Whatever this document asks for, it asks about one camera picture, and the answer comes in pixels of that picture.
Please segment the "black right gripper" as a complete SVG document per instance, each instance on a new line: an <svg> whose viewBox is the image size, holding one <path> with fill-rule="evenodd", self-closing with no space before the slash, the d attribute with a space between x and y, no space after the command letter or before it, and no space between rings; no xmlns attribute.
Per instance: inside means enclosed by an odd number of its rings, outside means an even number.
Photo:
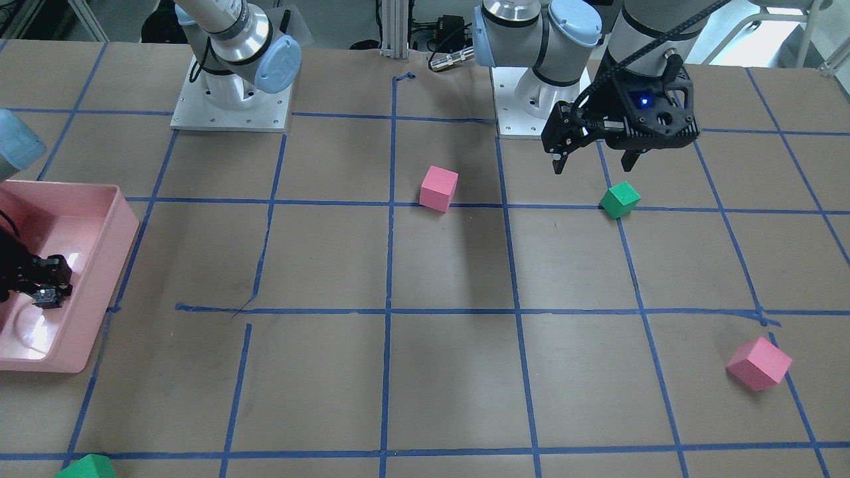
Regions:
<svg viewBox="0 0 850 478"><path fill-rule="evenodd" d="M72 268L66 257L41 258L9 232L1 238L1 302L13 291L28 295L34 303L62 303L72 296Z"/></svg>

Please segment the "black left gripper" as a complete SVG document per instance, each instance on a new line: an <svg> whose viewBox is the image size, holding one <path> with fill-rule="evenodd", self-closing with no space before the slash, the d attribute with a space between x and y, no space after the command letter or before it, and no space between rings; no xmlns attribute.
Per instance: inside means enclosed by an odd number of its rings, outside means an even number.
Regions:
<svg viewBox="0 0 850 478"><path fill-rule="evenodd" d="M644 149L681 148L701 136L693 111L693 82L682 63L662 64L658 76L621 70L592 91L576 114L570 109L570 104L558 101L541 133L555 175L564 172L572 151L592 140L625 149L620 165L631 172Z"/></svg>

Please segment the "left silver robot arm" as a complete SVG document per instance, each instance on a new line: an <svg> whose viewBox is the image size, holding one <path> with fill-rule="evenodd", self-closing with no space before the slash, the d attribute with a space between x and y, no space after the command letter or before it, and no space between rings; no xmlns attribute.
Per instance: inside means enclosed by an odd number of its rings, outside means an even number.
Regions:
<svg viewBox="0 0 850 478"><path fill-rule="evenodd" d="M544 119L541 145L560 175L568 157L597 140L623 151L632 171L652 149L678 149L701 136L693 82L684 67L711 13L723 1L614 1L603 58L580 85L604 35L601 14L586 1L483 1L471 35L477 63L525 68L529 113Z"/></svg>

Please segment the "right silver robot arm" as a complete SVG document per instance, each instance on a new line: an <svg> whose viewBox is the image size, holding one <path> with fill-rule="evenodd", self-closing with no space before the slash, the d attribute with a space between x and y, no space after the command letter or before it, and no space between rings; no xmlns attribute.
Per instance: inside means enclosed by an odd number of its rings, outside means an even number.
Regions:
<svg viewBox="0 0 850 478"><path fill-rule="evenodd" d="M170 126L285 136L301 66L290 12L246 1L176 1L173 8L193 58Z"/></svg>

